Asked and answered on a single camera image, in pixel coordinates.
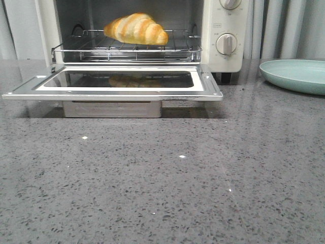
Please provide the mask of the beige oven knob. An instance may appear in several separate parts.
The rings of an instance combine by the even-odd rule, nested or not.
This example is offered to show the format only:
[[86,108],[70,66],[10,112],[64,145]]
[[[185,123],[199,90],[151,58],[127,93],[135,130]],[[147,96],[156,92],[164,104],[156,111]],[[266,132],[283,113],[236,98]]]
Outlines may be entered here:
[[226,10],[234,10],[239,7],[241,0],[220,0],[221,6]]
[[223,55],[232,55],[236,47],[237,39],[234,35],[229,33],[221,35],[216,41],[216,49]]

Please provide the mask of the white Toshiba toaster oven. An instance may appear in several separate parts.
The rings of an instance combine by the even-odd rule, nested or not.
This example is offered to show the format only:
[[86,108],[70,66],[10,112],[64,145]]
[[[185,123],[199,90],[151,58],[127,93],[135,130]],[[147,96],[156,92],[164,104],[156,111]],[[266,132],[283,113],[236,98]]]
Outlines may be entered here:
[[[52,58],[52,48],[63,43],[69,36],[77,35],[83,30],[103,31],[104,26],[111,21],[138,12],[151,16],[165,31],[187,30],[201,37],[199,62],[144,63],[207,65],[211,72],[220,73],[226,81],[242,67],[248,1],[241,1],[234,10],[224,9],[220,1],[36,1],[35,5],[46,63],[51,67],[70,64],[61,60],[53,61]],[[226,33],[237,39],[237,47],[232,55],[223,55],[216,49],[217,39]]]

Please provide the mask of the lower beige oven knob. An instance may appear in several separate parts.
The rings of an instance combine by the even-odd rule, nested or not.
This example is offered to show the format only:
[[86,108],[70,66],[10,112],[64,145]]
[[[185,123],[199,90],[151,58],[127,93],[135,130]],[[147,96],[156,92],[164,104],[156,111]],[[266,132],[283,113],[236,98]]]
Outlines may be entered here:
[[221,35],[216,41],[216,49],[223,55],[232,55],[236,47],[237,39],[234,35],[229,33]]

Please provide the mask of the golden croissant bread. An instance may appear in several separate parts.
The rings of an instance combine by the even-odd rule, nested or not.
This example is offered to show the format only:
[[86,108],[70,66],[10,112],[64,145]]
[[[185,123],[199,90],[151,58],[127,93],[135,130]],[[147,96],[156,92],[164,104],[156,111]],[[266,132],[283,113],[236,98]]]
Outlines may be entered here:
[[167,32],[145,13],[133,13],[117,18],[104,26],[104,35],[121,43],[166,45]]

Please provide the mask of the glass oven door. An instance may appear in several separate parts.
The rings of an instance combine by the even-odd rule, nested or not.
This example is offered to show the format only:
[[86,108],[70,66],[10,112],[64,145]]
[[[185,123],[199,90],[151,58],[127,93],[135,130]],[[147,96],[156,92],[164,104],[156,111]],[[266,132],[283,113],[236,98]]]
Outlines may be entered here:
[[220,101],[203,65],[60,65],[3,94],[11,100],[59,101],[65,117],[159,118],[164,101]]

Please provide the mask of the light green plate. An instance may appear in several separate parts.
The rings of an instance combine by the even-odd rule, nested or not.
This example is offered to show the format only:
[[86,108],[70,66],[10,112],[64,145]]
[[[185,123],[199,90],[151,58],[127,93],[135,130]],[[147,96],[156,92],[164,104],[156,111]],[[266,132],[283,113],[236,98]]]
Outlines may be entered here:
[[262,76],[275,86],[295,92],[324,95],[324,61],[281,59],[259,66]]

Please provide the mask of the upper beige oven knob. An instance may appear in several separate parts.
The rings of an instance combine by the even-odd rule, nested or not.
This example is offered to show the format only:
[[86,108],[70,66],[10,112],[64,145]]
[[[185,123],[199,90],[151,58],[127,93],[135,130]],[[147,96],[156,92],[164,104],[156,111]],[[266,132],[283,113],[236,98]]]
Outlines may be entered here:
[[239,7],[241,0],[220,0],[221,6],[226,10],[234,10]]

